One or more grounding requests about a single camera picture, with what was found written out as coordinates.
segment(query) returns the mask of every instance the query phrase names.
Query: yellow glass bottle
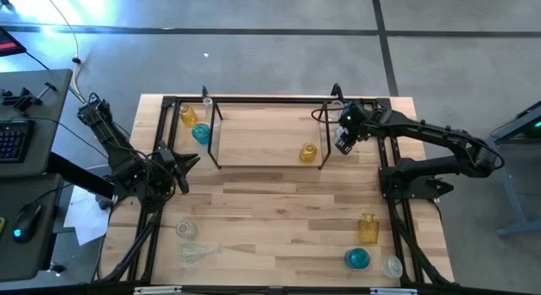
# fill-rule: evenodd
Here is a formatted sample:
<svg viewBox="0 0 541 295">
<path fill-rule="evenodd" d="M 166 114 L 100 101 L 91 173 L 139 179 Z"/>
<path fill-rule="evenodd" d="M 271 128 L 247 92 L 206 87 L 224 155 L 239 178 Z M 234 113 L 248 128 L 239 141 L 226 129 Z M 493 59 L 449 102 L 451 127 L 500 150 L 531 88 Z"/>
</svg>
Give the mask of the yellow glass bottle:
<svg viewBox="0 0 541 295">
<path fill-rule="evenodd" d="M 363 244 L 377 244 L 380 223 L 374 220 L 374 214 L 363 214 L 358 221 L 358 240 Z"/>
<path fill-rule="evenodd" d="M 186 127 L 193 127 L 197 124 L 197 115 L 195 115 L 192 107 L 184 105 L 180 106 L 180 119 Z"/>
<path fill-rule="evenodd" d="M 311 163 L 315 160 L 315 155 L 318 154 L 318 148 L 312 143 L 306 143 L 301 148 L 298 158 L 302 163 Z"/>
</svg>

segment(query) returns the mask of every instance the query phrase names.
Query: concrete floor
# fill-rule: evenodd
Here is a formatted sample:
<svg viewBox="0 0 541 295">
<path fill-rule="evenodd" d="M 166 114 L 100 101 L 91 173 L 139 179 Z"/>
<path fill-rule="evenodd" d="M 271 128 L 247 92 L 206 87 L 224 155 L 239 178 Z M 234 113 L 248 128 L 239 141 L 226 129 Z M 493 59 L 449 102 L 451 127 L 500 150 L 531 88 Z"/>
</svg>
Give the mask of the concrete floor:
<svg viewBox="0 0 541 295">
<path fill-rule="evenodd" d="M 46 0 L 10 1 L 14 9 L 0 9 L 0 25 L 63 24 Z M 376 29 L 372 0 L 54 1 L 75 25 Z M 539 1 L 381 0 L 381 7 L 388 30 L 536 31 L 541 30 Z M 49 68 L 72 68 L 70 34 L 44 26 L 40 33 L 13 35 Z M 106 98 L 117 122 L 127 129 L 133 125 L 140 94 L 199 93 L 202 85 L 215 93 L 326 95 L 339 82 L 348 95 L 389 95 L 377 36 L 78 34 L 78 38 L 85 62 L 81 90 Z M 400 96 L 413 96 L 418 117 L 428 123 L 486 137 L 541 98 L 539 38 L 390 37 L 389 47 Z M 25 55 L 0 58 L 0 72 L 37 69 L 41 66 Z M 77 106 L 69 96 L 62 122 L 92 141 L 90 130 L 75 118 Z M 105 163 L 99 155 L 91 156 L 95 153 L 87 146 L 73 142 L 71 134 L 59 129 L 53 148 L 83 167 Z M 428 157 L 446 153 L 425 147 Z M 527 150 L 526 156 L 525 150 L 505 151 L 512 173 L 537 171 L 539 161 L 531 156 L 535 150 Z M 541 292 L 541 232 L 496 235 L 495 229 L 513 218 L 499 179 L 445 180 L 456 187 L 440 202 L 456 281 L 469 287 Z M 541 210 L 541 200 L 535 195 L 538 186 L 525 188 L 535 182 L 522 178 L 519 189 L 531 217 Z M 0 284 L 0 289 L 88 281 L 96 264 L 97 242 L 79 248 L 71 232 L 62 237 L 63 249 L 70 253 L 53 258 L 77 261 L 66 275 L 58 278 L 44 272 L 31 281 Z"/>
</svg>

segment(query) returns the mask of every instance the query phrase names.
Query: wooden table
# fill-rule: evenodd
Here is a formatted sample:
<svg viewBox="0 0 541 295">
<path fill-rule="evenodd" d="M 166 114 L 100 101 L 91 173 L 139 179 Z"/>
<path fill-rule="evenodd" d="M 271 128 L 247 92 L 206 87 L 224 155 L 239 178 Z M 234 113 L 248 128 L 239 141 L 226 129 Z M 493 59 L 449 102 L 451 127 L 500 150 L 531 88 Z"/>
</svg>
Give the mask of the wooden table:
<svg viewBox="0 0 541 295">
<path fill-rule="evenodd" d="M 142 95 L 135 117 L 131 144 L 151 152 L 163 95 Z M 416 118 L 413 99 L 392 97 L 394 110 Z M 224 119 L 254 117 L 267 121 L 292 119 L 309 121 L 318 105 L 222 105 Z M 193 105 L 199 117 L 200 104 Z M 171 114 L 163 138 L 167 141 Z M 153 284 L 178 285 L 261 285 L 390 287 L 397 279 L 384 276 L 380 261 L 394 254 L 386 202 L 380 197 L 377 168 L 380 158 L 374 139 L 357 143 L 348 156 L 333 151 L 323 170 L 316 167 L 223 167 L 218 170 L 206 152 L 192 138 L 190 130 L 178 124 L 175 151 L 197 152 L 201 161 L 188 174 L 190 193 L 176 194 L 166 205 L 156 249 Z M 423 143 L 398 139 L 403 157 L 424 159 Z M 440 218 L 434 205 L 411 201 L 419 246 L 447 279 L 453 280 Z M 380 222 L 377 245 L 360 245 L 356 230 L 363 213 L 375 214 Z M 105 275 L 124 256 L 134 241 L 139 203 L 126 199 L 112 214 L 101 254 Z M 221 252 L 210 254 L 192 265 L 181 265 L 184 239 L 175 226 L 193 221 L 199 228 L 197 243 L 219 243 Z M 352 248 L 362 247 L 372 258 L 367 270 L 349 270 L 343 261 Z M 408 274 L 413 279 L 409 249 L 404 249 Z M 139 259 L 145 262 L 146 247 Z"/>
</svg>

